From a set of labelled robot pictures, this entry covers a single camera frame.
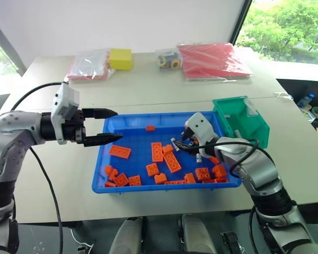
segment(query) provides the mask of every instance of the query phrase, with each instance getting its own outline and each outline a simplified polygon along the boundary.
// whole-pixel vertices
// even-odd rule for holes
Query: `orange building block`
[[[171,152],[171,151],[173,151],[172,145],[168,144],[166,146],[163,146],[163,154]]]
[[[114,182],[118,187],[126,186],[128,185],[129,181],[128,178],[124,173],[120,174],[119,176],[114,178]]]
[[[109,181],[112,181],[112,180],[114,180],[114,178],[118,175],[118,171],[115,169],[115,168],[113,168],[112,169],[112,172],[111,172],[111,174],[110,174],[110,176],[109,176]]]
[[[152,161],[153,162],[162,162],[163,153],[161,151],[161,142],[151,143],[152,146]]]
[[[155,184],[163,184],[167,181],[166,175],[164,173],[161,173],[159,175],[154,176]]]
[[[195,179],[193,173],[186,174],[184,179],[185,179],[185,182],[187,184],[195,184],[196,183],[196,179]]]
[[[227,176],[226,169],[223,165],[214,166],[212,172],[216,178],[223,178],[224,176]]]
[[[163,157],[164,157],[164,160],[165,160],[167,166],[169,167],[171,173],[177,172],[181,169],[181,166],[180,166],[179,162],[176,160],[176,157],[174,156],[173,151],[169,151],[167,153],[164,153]]]
[[[226,178],[217,178],[214,180],[216,183],[228,183]]]
[[[111,175],[112,170],[113,170],[113,168],[112,168],[111,165],[106,165],[106,166],[105,166],[105,174],[106,174],[107,176],[110,176],[110,175]]]
[[[159,174],[157,163],[146,165],[146,170],[147,170],[148,176],[154,176]]]
[[[105,187],[116,187],[116,184],[111,182],[105,182]]]
[[[146,131],[155,131],[155,126],[154,125],[146,126]]]
[[[202,183],[203,184],[214,184],[215,180],[214,179],[203,180]]]
[[[109,154],[128,159],[129,155],[131,154],[131,149],[127,147],[116,146],[115,144],[113,144]]]
[[[214,165],[218,165],[220,163],[220,161],[216,158],[216,157],[211,157],[211,158],[208,158],[210,161],[212,161],[212,163]]]
[[[207,168],[196,168],[196,175],[198,181],[211,179],[210,173]]]
[[[140,186],[142,184],[142,180],[139,175],[129,177],[128,181],[129,186]]]
[[[164,184],[185,184],[186,182],[184,180],[179,181],[167,181]]]

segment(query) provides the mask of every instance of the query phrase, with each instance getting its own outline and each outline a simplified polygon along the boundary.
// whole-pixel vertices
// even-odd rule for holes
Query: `clear plastic bag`
[[[159,70],[179,70],[182,59],[177,48],[159,49],[155,51]]]
[[[80,52],[67,73],[68,80],[107,79],[113,73],[108,60],[111,49]]]
[[[252,76],[231,43],[178,45],[187,80],[235,80]]]

